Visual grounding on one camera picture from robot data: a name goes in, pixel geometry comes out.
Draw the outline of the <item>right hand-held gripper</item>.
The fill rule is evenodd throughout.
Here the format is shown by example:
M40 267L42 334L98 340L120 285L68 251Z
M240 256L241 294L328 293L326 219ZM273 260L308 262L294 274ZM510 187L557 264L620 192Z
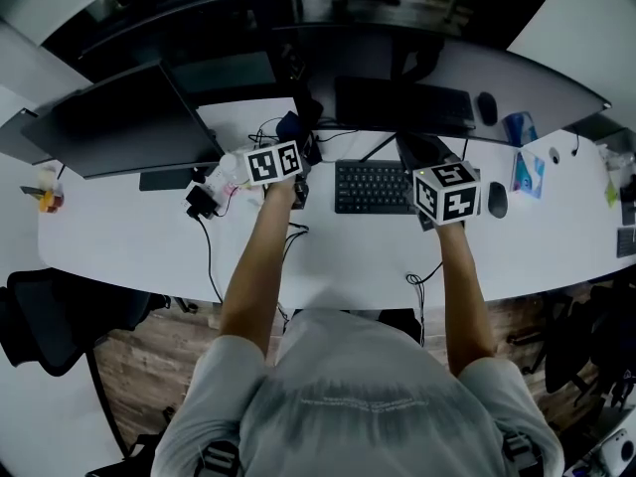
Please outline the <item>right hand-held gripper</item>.
M479 174L438 137L399 133L397 152L406 179L406 200L424 231L478 215Z

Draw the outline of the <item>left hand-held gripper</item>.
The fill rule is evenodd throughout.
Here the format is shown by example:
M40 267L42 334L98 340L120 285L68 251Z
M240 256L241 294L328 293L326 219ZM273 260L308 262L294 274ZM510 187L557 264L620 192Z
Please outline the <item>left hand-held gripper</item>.
M294 180L296 200L293 210L303 210L309 194L307 176L311 166L295 141L286 141L243 154L251 186L268 186L289 178Z

